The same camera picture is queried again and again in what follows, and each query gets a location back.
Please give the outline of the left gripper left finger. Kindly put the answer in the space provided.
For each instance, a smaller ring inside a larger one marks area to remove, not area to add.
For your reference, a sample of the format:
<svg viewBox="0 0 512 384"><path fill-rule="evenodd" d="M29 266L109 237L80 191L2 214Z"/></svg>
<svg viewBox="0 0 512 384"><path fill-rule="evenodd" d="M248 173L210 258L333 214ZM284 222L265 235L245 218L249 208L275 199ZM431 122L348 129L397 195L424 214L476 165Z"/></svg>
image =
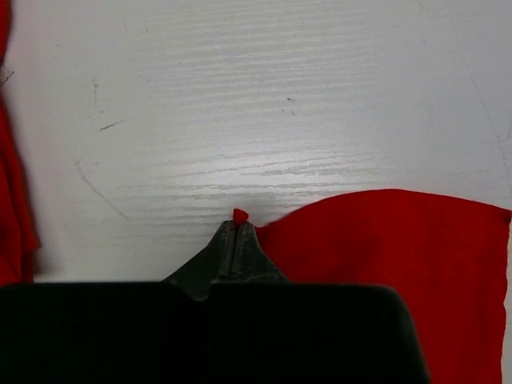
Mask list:
<svg viewBox="0 0 512 384"><path fill-rule="evenodd" d="M180 288L194 300L206 299L214 282L230 276L235 239L234 222L222 222L202 250L162 281Z"/></svg>

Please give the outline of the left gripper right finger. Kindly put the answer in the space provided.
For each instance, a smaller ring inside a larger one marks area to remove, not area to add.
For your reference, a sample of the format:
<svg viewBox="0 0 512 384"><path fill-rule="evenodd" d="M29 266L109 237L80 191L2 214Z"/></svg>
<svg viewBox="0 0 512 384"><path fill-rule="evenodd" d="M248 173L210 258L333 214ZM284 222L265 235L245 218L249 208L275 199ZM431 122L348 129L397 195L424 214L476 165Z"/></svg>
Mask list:
<svg viewBox="0 0 512 384"><path fill-rule="evenodd" d="M287 283L289 279L262 250L256 229L248 222L227 223L227 249L221 256L218 279L232 282Z"/></svg>

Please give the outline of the folded red t-shirt stack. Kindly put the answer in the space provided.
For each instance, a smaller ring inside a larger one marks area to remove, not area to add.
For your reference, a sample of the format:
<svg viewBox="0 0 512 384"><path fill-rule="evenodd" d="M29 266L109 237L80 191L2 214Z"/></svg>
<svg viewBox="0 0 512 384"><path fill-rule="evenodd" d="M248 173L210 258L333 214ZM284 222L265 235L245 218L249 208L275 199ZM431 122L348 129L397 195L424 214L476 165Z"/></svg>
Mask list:
<svg viewBox="0 0 512 384"><path fill-rule="evenodd" d="M40 247L27 193L26 173L1 97L1 285L31 283Z"/></svg>

